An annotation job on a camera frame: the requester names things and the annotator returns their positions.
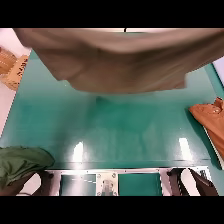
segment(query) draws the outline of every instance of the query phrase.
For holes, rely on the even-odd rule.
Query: gray-brown fabric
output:
[[[224,28],[124,34],[15,28],[57,80],[82,91],[138,93],[184,87],[186,73],[224,55]]]

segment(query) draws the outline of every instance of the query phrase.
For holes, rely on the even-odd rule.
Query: white floor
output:
[[[113,32],[123,32],[124,28],[93,28],[97,30],[113,31]],[[163,32],[167,28],[127,28],[127,32]],[[23,45],[18,40],[16,34],[11,28],[0,28],[0,46],[10,50],[17,57],[21,55],[29,55],[30,49],[23,47]],[[217,60],[215,63],[216,69],[219,75],[223,76],[224,80],[224,57]],[[8,117],[13,99],[16,92],[8,89],[5,85],[0,82],[0,137],[3,132],[5,122]]]

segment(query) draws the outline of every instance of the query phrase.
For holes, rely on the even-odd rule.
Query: dark green cloth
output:
[[[0,147],[0,190],[29,172],[53,164],[53,157],[41,148]]]

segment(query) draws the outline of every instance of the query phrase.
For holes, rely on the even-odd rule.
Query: green tabletop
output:
[[[32,51],[0,146],[43,147],[56,160],[52,169],[208,165],[224,195],[224,172],[188,112],[223,97],[222,86],[212,65],[186,82],[184,89],[144,94],[80,92],[56,81]]]

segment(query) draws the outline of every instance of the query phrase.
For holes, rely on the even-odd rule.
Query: table surface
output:
[[[223,97],[212,65],[186,76],[185,89],[90,94],[58,82],[31,53],[0,146],[42,147],[52,169],[209,166],[224,195],[224,171],[188,108]]]

